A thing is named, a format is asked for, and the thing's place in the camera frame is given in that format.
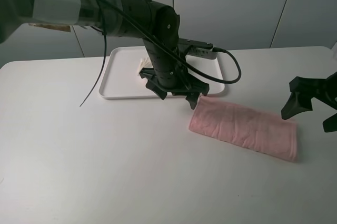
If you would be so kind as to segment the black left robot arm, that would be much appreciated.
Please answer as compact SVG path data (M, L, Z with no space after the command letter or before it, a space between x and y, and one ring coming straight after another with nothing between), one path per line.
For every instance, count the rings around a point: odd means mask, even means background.
M195 108L209 85L191 75L186 55L194 46L179 38L180 17L153 0L1 0L1 41L23 24L96 27L104 37L142 39L152 63L139 75L160 99L184 96Z

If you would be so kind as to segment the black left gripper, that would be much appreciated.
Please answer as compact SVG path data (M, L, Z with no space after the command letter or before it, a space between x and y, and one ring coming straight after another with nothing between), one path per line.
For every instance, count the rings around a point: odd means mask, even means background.
M209 84L191 75L187 68L158 47L147 47L153 67L143 68L140 77L147 79L145 87L161 100L168 93L185 96L190 108L195 109L200 95L207 95Z

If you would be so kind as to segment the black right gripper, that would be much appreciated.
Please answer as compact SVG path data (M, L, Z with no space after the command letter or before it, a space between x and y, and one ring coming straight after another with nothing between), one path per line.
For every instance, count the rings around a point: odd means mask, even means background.
M290 83L290 97L281 110L281 118L288 120L291 117L312 111L312 99L336 110L336 73L326 79L295 77ZM323 121L324 132L337 131L337 114Z

